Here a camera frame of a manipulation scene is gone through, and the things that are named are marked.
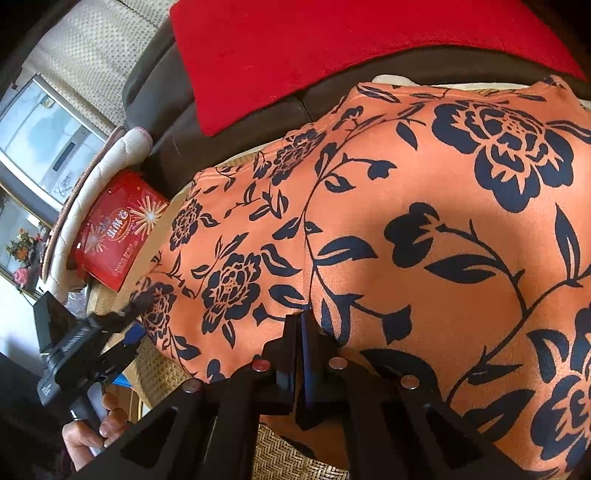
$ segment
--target fingernail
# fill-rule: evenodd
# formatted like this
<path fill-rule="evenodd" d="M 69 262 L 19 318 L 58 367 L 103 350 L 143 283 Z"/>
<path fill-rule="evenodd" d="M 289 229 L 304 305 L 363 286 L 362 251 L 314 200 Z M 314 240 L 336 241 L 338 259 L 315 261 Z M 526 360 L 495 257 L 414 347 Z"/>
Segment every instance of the fingernail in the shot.
<path fill-rule="evenodd" d="M 90 442 L 92 444 L 92 446 L 97 447 L 97 448 L 102 448 L 103 446 L 103 442 L 101 439 L 97 439 L 97 438 L 91 438 Z"/>

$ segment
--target black metal bracket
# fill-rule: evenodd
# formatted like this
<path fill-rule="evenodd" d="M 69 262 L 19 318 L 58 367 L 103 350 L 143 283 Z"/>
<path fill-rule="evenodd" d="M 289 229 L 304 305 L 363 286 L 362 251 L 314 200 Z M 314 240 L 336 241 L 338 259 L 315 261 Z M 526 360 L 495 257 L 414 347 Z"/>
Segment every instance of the black metal bracket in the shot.
<path fill-rule="evenodd" d="M 305 312 L 229 379 L 185 381 L 75 480 L 248 480 L 259 416 L 294 408 L 298 355 L 297 422 L 342 421 L 353 480 L 528 478 L 416 377 L 383 379 L 339 356 Z"/>

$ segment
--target silver round disc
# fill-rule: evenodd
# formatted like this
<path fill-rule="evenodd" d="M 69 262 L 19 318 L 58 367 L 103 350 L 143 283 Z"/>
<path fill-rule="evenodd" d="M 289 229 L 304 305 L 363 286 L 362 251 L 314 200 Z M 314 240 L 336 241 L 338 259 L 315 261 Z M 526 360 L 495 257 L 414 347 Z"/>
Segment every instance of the silver round disc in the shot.
<path fill-rule="evenodd" d="M 407 390 L 414 390 L 415 388 L 418 388 L 420 382 L 418 381 L 418 378 L 414 375 L 404 375 L 400 379 L 400 384 Z"/>
<path fill-rule="evenodd" d="M 270 368 L 271 368 L 271 362 L 269 360 L 259 359 L 259 360 L 254 360 L 254 362 L 252 363 L 252 369 L 255 372 L 266 372 Z"/>
<path fill-rule="evenodd" d="M 342 370 L 347 366 L 347 360 L 341 356 L 334 356 L 329 360 L 329 367 L 333 370 Z"/>
<path fill-rule="evenodd" d="M 185 393 L 195 393 L 201 388 L 201 381 L 196 378 L 189 378 L 183 383 L 183 390 Z"/>

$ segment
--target black flower pattern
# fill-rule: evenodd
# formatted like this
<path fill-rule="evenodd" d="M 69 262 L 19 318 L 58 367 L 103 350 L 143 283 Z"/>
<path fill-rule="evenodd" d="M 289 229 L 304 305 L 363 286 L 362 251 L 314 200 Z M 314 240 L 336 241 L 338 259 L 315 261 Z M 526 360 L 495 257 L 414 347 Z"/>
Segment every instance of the black flower pattern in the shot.
<path fill-rule="evenodd" d="M 177 249 L 181 244 L 188 244 L 191 237 L 197 232 L 199 215 L 203 210 L 197 200 L 192 200 L 174 218 L 172 223 L 173 234 L 170 236 L 170 251 Z"/>
<path fill-rule="evenodd" d="M 177 296 L 173 293 L 174 287 L 172 285 L 161 282 L 152 284 L 149 278 L 139 281 L 138 284 L 139 289 L 131 293 L 129 301 L 143 303 L 144 297 L 152 299 L 152 306 L 141 314 L 141 319 L 144 322 L 150 340 L 156 344 L 158 339 L 162 339 L 168 335 L 170 312 Z"/>
<path fill-rule="evenodd" d="M 591 414 L 591 305 L 579 310 L 575 319 L 575 338 L 570 350 L 570 372 L 554 386 L 551 397 L 536 412 L 531 424 L 531 439 L 542 447 L 540 458 L 549 460 L 570 449 L 566 456 L 566 472 L 570 472 L 583 457 L 591 440 L 589 415 Z M 540 374 L 545 382 L 556 376 L 556 364 L 564 362 L 569 354 L 569 341 L 556 330 L 535 330 L 528 334 L 536 348 Z M 560 355 L 554 359 L 549 343 Z"/>
<path fill-rule="evenodd" d="M 425 259 L 433 244 L 433 232 L 439 215 L 426 203 L 413 203 L 384 229 L 386 240 L 394 244 L 392 261 L 397 267 L 409 268 Z"/>
<path fill-rule="evenodd" d="M 287 179 L 306 155 L 320 145 L 325 136 L 326 132 L 318 133 L 314 128 L 311 128 L 295 137 L 287 137 L 288 144 L 277 152 L 273 161 L 275 166 L 271 172 L 271 183 L 277 186 Z"/>
<path fill-rule="evenodd" d="M 233 347 L 234 328 L 230 320 L 244 318 L 258 298 L 261 288 L 256 283 L 261 275 L 261 256 L 231 254 L 221 270 L 214 272 L 207 282 L 202 298 L 207 310 L 203 314 L 202 332 L 212 333 L 222 320 L 224 336 Z"/>
<path fill-rule="evenodd" d="M 540 194 L 540 182 L 553 188 L 573 182 L 569 143 L 526 112 L 457 100 L 437 106 L 435 115 L 433 134 L 475 154 L 476 180 L 509 212 L 523 211 Z"/>

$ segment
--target window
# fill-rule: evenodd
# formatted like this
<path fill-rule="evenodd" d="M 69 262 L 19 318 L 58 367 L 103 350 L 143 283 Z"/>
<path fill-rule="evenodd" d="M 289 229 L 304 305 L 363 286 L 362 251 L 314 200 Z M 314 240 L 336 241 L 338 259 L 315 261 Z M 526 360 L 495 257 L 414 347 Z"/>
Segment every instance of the window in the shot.
<path fill-rule="evenodd" d="M 39 76 L 0 117 L 0 161 L 55 210 L 104 140 Z"/>

